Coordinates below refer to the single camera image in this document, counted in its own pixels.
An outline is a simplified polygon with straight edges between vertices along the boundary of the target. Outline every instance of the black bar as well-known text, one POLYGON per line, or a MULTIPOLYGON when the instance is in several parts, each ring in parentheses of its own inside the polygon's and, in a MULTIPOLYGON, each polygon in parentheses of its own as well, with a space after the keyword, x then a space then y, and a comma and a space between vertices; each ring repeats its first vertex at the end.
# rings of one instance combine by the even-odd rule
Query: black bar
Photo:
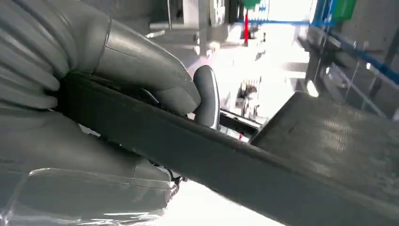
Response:
POLYGON ((398 225, 369 198, 267 150, 69 75, 59 110, 154 162, 291 226, 398 225))
POLYGON ((255 127, 239 120, 239 118, 242 117, 234 113, 221 110, 219 123, 220 125, 232 129, 248 138, 251 138, 258 132, 259 127, 261 126, 259 123, 254 122, 259 125, 258 127, 255 127))

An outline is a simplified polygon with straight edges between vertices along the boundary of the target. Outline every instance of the metal rod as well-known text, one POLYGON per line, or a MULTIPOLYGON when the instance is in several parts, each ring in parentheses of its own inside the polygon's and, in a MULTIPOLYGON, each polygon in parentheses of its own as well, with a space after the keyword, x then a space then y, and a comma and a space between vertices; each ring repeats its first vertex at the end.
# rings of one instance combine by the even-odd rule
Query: metal rod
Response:
POLYGON ((247 12, 245 13, 245 19, 244 19, 244 45, 248 46, 248 9, 247 12))
POLYGON ((321 9, 320 20, 322 20, 324 17, 324 10, 326 9, 326 6, 327 6, 327 0, 324 1, 323 8, 321 9))
POLYGON ((353 80, 355 79, 356 73, 358 72, 359 65, 360 65, 360 61, 358 61, 358 63, 356 64, 355 72, 353 73, 353 76, 352 76, 352 78, 351 78, 351 82, 349 83, 348 89, 346 90, 345 97, 344 97, 344 100, 345 100, 345 101, 346 101, 346 98, 347 98, 347 96, 348 96, 348 94, 349 94, 349 91, 350 91, 351 88, 352 88, 353 80))
POLYGON ((353 45, 345 42, 338 35, 330 34, 330 37, 338 40, 341 43, 340 48, 345 52, 362 59, 364 62, 370 63, 370 67, 374 67, 376 71, 379 71, 378 75, 381 75, 382 79, 389 80, 391 83, 399 85, 399 73, 393 71, 388 65, 380 63, 376 58, 367 54, 366 51, 353 48, 353 45))
MULTIPOLYGON (((342 78, 348 83, 351 83, 351 80, 345 75, 342 78)), ((351 86, 351 88, 357 92, 357 94, 380 116, 385 117, 386 115, 376 106, 359 88, 356 86, 351 86)))
POLYGON ((317 63, 316 72, 313 77, 313 83, 316 83, 316 78, 320 74, 321 59, 324 58, 324 52, 325 52, 325 47, 326 47, 328 36, 323 36, 323 38, 324 38, 324 40, 323 40, 323 44, 321 45, 320 58, 317 63))
POLYGON ((335 26, 335 22, 324 22, 324 21, 280 21, 280 20, 248 20, 250 24, 292 24, 292 25, 313 25, 313 26, 335 26))
POLYGON ((244 120, 245 118, 241 117, 240 115, 233 116, 228 113, 220 112, 220 125, 251 138, 258 132, 261 126, 258 125, 256 127, 254 125, 250 125, 244 122, 244 120))
MULTIPOLYGON (((378 76, 375 74, 374 79, 371 81, 370 86, 368 88, 369 92, 368 92, 368 97, 370 98, 370 100, 373 100, 373 98, 376 95, 376 92, 378 90, 376 90, 377 88, 379 89, 381 87, 381 79, 378 78, 378 76)), ((361 110, 363 110, 366 107, 366 102, 365 100, 362 100, 362 105, 361 105, 361 110)))
POLYGON ((172 29, 172 19, 170 15, 170 0, 168 0, 168 24, 169 24, 169 30, 172 29))
POLYGON ((330 22, 333 19, 333 13, 335 11, 336 2, 335 0, 331 0, 330 8, 328 9, 327 20, 330 22))
POLYGON ((266 20, 269 20, 269 14, 270 14, 270 1, 271 1, 271 0, 268 0, 268 6, 267 6, 267 19, 266 19, 266 20))

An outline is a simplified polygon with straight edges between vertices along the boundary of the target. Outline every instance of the green panel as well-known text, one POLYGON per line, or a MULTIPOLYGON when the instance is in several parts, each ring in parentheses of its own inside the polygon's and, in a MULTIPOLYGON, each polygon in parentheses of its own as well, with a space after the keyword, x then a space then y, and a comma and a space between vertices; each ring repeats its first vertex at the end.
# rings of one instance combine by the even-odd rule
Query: green panel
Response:
POLYGON ((247 9, 255 8, 256 4, 259 4, 261 0, 243 0, 244 7, 247 9))
POLYGON ((355 6, 356 0, 336 0, 332 19, 334 21, 350 20, 355 6))

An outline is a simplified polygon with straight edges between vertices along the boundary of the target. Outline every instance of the robotic hand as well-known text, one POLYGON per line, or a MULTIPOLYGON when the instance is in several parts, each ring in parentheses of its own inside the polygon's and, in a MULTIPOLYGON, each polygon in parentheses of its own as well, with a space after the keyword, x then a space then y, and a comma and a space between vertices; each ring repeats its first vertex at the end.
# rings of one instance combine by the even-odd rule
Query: robotic hand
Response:
POLYGON ((168 172, 83 133, 77 123, 49 110, 57 106, 52 94, 60 81, 78 73, 139 86, 168 111, 195 111, 197 123, 217 127, 217 85, 209 67, 200 68, 194 84, 182 63, 162 47, 76 0, 1 1, 0 159, 7 170, 0 171, 0 180, 9 181, 2 183, 2 191, 10 193, 0 198, 0 225, 3 219, 29 224, 32 216, 41 225, 79 225, 84 217, 98 218, 100 206, 147 213, 165 208, 172 193, 168 172), (76 174, 81 182, 93 175, 100 184, 117 180, 119 192, 75 180, 61 182, 63 176, 76 174), (70 197, 72 191, 80 195, 70 197), (20 215, 12 218, 11 213, 20 215))

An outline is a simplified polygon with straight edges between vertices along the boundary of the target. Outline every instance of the red pole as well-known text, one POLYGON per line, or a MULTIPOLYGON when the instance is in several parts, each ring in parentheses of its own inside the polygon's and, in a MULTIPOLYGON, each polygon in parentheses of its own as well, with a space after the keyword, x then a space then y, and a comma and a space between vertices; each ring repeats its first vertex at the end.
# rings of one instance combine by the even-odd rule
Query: red pole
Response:
POLYGON ((245 20, 244 20, 244 45, 248 46, 248 10, 245 14, 245 20))

